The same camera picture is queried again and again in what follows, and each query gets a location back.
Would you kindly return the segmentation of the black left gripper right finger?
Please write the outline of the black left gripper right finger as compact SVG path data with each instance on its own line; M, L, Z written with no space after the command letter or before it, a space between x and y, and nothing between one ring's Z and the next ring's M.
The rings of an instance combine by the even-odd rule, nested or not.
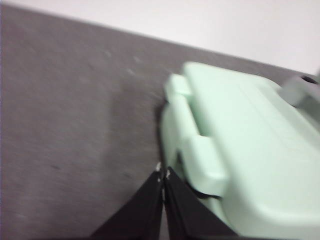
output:
M207 209L168 167L164 177L165 210L171 240L234 240L237 234Z

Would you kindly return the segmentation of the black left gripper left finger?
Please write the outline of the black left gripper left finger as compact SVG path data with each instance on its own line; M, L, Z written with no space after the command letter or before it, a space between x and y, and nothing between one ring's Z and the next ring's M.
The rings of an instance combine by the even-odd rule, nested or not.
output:
M90 236L94 240L158 240L163 212L162 164L132 196Z

